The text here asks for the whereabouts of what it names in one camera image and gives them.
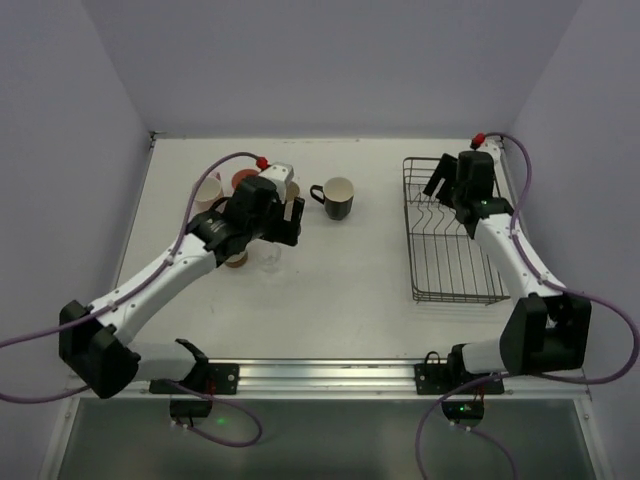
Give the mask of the beige cream cup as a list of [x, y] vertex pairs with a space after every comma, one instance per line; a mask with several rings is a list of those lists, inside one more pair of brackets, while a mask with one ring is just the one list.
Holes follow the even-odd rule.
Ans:
[[300, 187], [295, 181], [291, 181], [286, 188], [285, 202], [293, 202], [300, 195]]

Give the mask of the glossy black handled mug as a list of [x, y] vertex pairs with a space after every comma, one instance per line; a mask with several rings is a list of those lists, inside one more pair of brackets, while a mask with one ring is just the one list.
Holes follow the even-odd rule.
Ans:
[[331, 178], [323, 185], [312, 185], [309, 191], [311, 197], [324, 206], [330, 219], [341, 221], [351, 212], [355, 189], [347, 178]]

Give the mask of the matte pink tumbler cup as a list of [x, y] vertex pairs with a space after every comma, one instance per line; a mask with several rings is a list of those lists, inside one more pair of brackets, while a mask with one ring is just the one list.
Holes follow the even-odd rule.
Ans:
[[247, 168], [239, 170], [233, 175], [231, 179], [231, 186], [233, 189], [236, 189], [243, 180], [249, 177], [257, 176], [258, 174], [259, 171], [255, 169]]

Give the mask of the clear glass cup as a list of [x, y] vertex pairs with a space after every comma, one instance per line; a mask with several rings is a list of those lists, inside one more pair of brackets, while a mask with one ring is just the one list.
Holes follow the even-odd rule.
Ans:
[[275, 273], [279, 270], [282, 250], [278, 244], [264, 243], [260, 245], [258, 263], [260, 268], [267, 273]]

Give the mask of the glossy pink handled mug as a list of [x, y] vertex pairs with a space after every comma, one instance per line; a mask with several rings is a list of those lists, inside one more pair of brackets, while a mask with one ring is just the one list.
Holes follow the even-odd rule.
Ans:
[[224, 195], [223, 184], [218, 173], [209, 174], [197, 189], [192, 212], [194, 214], [207, 211]]

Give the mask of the cream cup brown band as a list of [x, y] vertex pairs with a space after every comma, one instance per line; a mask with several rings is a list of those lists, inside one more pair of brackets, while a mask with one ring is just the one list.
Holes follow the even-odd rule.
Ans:
[[248, 260], [248, 252], [243, 251], [242, 253], [232, 255], [229, 257], [224, 264], [229, 268], [240, 268], [246, 264]]

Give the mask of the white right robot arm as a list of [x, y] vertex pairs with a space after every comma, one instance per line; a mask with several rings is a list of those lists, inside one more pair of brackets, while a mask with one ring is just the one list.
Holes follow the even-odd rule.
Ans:
[[497, 268], [513, 303], [495, 340], [457, 345], [451, 356], [473, 375], [541, 375], [582, 367], [591, 302], [548, 285], [550, 274], [526, 239], [516, 248], [518, 226], [509, 201], [494, 195], [494, 158], [487, 152], [443, 154], [423, 193], [453, 209]]

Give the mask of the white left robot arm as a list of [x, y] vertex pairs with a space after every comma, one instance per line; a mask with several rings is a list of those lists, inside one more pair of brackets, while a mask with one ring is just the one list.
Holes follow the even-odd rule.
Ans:
[[60, 358], [101, 399], [134, 381], [165, 381], [174, 390], [210, 394], [208, 357], [192, 342], [134, 341], [167, 303], [199, 278], [245, 251], [254, 240], [295, 246], [305, 202], [287, 198], [292, 177], [277, 168], [243, 179], [222, 208], [212, 206], [182, 228], [175, 243], [144, 270], [89, 306], [60, 312]]

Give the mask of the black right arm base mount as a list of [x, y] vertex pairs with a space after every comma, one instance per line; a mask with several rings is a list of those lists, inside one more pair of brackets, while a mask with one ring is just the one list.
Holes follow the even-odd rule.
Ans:
[[[419, 396], [444, 395], [462, 385], [488, 377], [488, 374], [472, 374], [463, 366], [462, 345], [455, 345], [446, 358], [436, 351], [430, 351], [422, 362], [414, 365], [414, 383]], [[460, 395], [470, 395], [470, 400], [445, 400], [441, 404], [442, 413], [455, 424], [477, 426], [484, 418], [485, 397], [505, 393], [502, 380], [475, 386], [460, 391]]]

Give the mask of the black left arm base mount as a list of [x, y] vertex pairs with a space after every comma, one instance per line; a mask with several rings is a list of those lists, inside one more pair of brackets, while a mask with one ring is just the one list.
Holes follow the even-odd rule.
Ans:
[[[235, 395], [239, 381], [239, 365], [236, 363], [211, 363], [209, 358], [195, 345], [185, 339], [176, 343], [189, 351], [195, 360], [184, 379], [178, 384], [190, 390], [208, 395]], [[194, 421], [206, 419], [211, 413], [213, 402], [210, 400], [171, 400], [169, 414], [173, 420], [187, 420], [191, 426]]]

